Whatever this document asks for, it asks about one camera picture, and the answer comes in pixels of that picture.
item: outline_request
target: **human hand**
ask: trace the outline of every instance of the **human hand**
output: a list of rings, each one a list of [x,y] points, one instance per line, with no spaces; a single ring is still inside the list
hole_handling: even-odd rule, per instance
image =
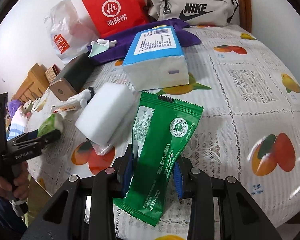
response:
[[[20,200],[24,200],[29,195],[29,184],[28,180],[28,163],[21,163],[21,174],[19,177],[13,180],[13,183],[17,188],[13,191],[13,195]],[[12,190],[11,184],[3,177],[0,176],[0,196],[3,198],[8,198],[8,192]]]

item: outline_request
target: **barcode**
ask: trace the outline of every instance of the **barcode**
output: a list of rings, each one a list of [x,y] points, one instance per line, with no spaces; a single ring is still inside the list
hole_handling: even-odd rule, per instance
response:
[[[160,29],[155,32],[155,34],[169,33],[169,29]]]

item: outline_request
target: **white circular logo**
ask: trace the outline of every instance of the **white circular logo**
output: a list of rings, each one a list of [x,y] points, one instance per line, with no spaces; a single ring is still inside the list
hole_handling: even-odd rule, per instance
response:
[[[170,133],[174,137],[182,137],[184,136],[188,131],[188,123],[183,118],[175,118],[172,120],[170,124]]]
[[[108,0],[102,6],[102,13],[107,17],[114,17],[120,13],[121,5],[116,0]]]

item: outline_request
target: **blue tissue packaging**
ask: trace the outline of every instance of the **blue tissue packaging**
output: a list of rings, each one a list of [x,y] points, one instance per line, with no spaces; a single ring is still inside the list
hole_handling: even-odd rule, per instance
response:
[[[138,91],[189,84],[186,58],[173,26],[137,33],[122,69]]]

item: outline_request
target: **zipper pull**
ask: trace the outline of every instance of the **zipper pull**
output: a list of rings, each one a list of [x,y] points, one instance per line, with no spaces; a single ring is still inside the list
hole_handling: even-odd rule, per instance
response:
[[[169,14],[169,13],[171,13],[171,10],[170,10],[170,8],[168,6],[168,0],[164,0],[164,2],[165,2],[165,5],[163,7],[162,14]]]

